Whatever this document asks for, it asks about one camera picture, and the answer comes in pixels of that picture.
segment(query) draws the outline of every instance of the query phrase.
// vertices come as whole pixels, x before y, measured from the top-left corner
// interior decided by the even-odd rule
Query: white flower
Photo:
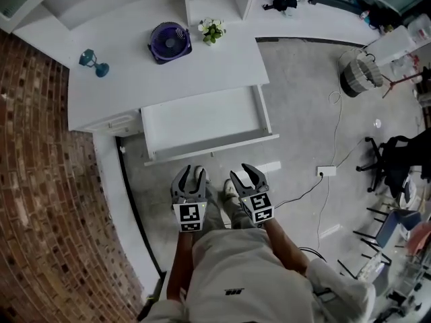
[[[208,27],[207,27],[207,26],[204,26],[203,24],[199,24],[199,25],[197,26],[197,29],[198,29],[200,32],[202,32],[203,34],[206,34],[206,33],[208,32]]]
[[[219,22],[220,22],[220,24],[216,24],[215,26],[217,29],[224,32],[224,30],[226,29],[226,24],[224,23],[224,20],[222,20],[222,21],[219,20]]]
[[[205,18],[205,20],[203,21],[203,26],[205,26],[206,28],[209,28],[212,24],[213,24],[212,19]]]

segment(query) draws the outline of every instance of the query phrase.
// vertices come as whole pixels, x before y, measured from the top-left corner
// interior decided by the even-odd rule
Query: shoe
[[[239,197],[237,193],[234,183],[231,179],[228,179],[224,182],[224,197],[226,200],[231,199],[232,197]]]
[[[209,174],[208,174],[208,171],[207,171],[203,166],[198,165],[198,166],[195,168],[195,181],[196,181],[196,183],[197,183],[197,181],[199,180],[199,176],[201,175],[202,170],[205,170],[205,173],[206,173],[206,179],[205,179],[205,180],[206,180],[207,182],[209,182]]]

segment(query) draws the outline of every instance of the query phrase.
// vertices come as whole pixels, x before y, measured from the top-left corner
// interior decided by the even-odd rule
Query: power strip
[[[337,174],[336,166],[318,166],[317,176],[329,177]]]

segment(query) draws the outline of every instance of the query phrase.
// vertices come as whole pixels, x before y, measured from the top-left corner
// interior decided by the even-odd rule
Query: brick wall
[[[67,130],[68,76],[0,31],[0,306],[14,322],[130,322],[141,287],[92,136]]]

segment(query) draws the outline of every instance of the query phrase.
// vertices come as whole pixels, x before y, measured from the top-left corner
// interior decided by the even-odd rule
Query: shelf compartment
[[[259,85],[141,109],[152,165],[278,138]]]
[[[206,17],[218,18],[225,22],[242,20],[235,0],[190,0],[191,25],[197,25]]]

